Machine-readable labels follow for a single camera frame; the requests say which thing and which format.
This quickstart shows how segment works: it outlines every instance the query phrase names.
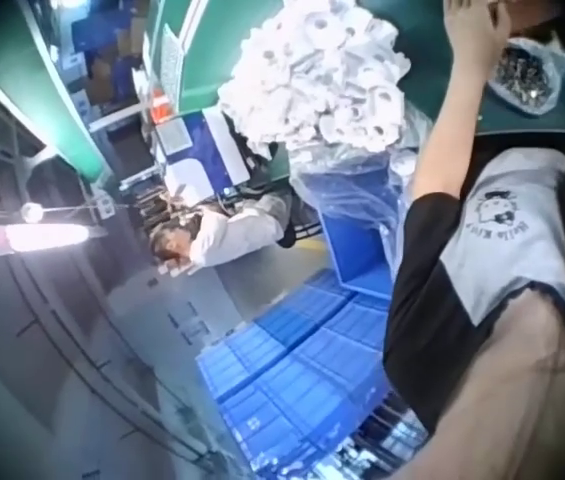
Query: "pile of toilet paper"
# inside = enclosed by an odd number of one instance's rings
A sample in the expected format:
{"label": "pile of toilet paper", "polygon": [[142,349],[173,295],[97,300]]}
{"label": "pile of toilet paper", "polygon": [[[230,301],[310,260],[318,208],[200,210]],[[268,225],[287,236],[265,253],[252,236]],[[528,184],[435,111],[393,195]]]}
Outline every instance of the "pile of toilet paper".
{"label": "pile of toilet paper", "polygon": [[355,0],[287,0],[242,43],[220,106],[265,157],[273,142],[344,146],[343,161],[384,152],[405,130],[397,83],[411,62],[393,50],[397,35]]}

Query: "bag of nails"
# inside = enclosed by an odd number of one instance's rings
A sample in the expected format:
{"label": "bag of nails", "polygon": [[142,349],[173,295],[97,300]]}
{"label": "bag of nails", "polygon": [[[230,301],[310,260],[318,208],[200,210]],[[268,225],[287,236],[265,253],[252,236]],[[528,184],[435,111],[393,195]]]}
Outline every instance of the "bag of nails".
{"label": "bag of nails", "polygon": [[511,38],[488,84],[509,105],[540,116],[557,105],[564,70],[564,54],[528,38]]}

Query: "desk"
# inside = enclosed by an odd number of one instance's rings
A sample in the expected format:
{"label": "desk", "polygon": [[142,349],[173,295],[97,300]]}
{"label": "desk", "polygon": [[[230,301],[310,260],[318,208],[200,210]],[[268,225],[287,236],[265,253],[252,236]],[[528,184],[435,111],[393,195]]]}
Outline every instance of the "desk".
{"label": "desk", "polygon": [[[399,29],[396,51],[412,62],[400,87],[406,97],[435,119],[442,105],[451,68],[451,51],[442,20],[441,0],[360,0],[376,17]],[[513,110],[487,89],[478,135],[516,132],[565,132],[565,76],[558,106],[541,117]]]}

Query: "black sleeve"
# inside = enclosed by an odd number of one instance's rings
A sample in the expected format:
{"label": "black sleeve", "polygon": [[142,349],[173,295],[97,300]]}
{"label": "black sleeve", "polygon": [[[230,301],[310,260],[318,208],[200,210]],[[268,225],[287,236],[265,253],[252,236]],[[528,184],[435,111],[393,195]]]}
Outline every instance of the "black sleeve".
{"label": "black sleeve", "polygon": [[460,200],[446,193],[425,195],[411,205],[404,223],[402,263],[393,286],[389,318],[403,316],[423,291],[458,227],[460,211]]}
{"label": "black sleeve", "polygon": [[475,343],[440,255],[460,220],[460,200],[442,193],[416,200],[404,225],[404,253],[393,289],[384,369],[424,427],[435,430]]}

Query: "white shirt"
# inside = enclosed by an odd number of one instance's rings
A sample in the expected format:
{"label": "white shirt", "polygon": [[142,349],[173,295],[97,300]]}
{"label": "white shirt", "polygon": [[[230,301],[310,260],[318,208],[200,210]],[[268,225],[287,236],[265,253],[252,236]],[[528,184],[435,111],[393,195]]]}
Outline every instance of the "white shirt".
{"label": "white shirt", "polygon": [[277,220],[260,210],[245,208],[233,217],[205,210],[189,258],[194,267],[213,267],[273,245],[283,236]]}

